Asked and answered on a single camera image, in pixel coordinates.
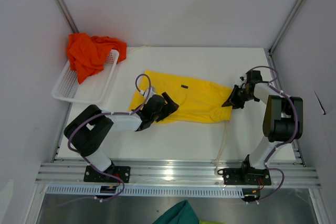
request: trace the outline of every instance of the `perforated metal strip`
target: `perforated metal strip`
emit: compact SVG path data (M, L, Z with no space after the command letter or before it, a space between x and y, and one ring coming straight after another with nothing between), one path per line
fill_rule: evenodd
M48 194L76 194L76 195L112 195L99 193L100 186L95 185L50 185L46 191ZM123 196L161 196L161 197L198 197L198 198L242 198L241 188L204 188L192 187L161 187L161 186L129 186L126 187Z

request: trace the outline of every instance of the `yellow shirt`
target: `yellow shirt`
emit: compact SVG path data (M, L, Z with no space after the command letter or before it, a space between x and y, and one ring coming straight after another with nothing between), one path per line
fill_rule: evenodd
M155 93L166 92L180 107L173 114L159 123L187 121L198 123L217 123L230 120L232 106L222 107L230 96L232 89L211 81L157 73L146 70L151 78ZM148 88L147 78L142 78L139 85L141 90ZM135 93L129 110L135 109L144 100L138 92Z

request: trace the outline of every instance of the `plastic basket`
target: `plastic basket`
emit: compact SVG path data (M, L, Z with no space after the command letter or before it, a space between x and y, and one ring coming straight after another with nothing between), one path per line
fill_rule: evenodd
M70 70L70 62L67 61L53 88L52 97L67 102L99 103L110 84L118 57L119 52L111 50L104 64L104 70L89 76L81 85L78 83L77 72Z

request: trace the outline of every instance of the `white table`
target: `white table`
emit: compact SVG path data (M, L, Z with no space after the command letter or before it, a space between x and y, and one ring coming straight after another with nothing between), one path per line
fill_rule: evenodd
M146 69L215 81L233 88L241 75L258 65L268 65L262 48L141 48L116 66L112 84L98 107L112 112L127 111L135 92L134 80ZM260 70L264 80L271 79L268 69ZM73 104L68 122L86 107L85 104ZM249 101L244 109L232 111L223 161L242 160L256 148L263 136L265 108L262 102ZM223 133L224 122L153 124L142 132L110 132L102 147L114 160L209 161L216 158ZM67 148L67 139L63 137L58 157L78 156ZM281 149L274 161L294 162L291 145Z

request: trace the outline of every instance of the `white wall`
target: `white wall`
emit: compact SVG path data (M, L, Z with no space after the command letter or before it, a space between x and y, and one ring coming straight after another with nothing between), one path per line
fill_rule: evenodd
M80 31L131 46L269 48L295 0L65 0Z
M322 193L336 223L336 4L307 0L275 53L282 84L304 102L303 156L317 168ZM318 95L326 110L322 115Z
M0 0L0 7L0 190L14 180L3 223L17 224L65 115L67 105L50 93L70 30L53 0Z

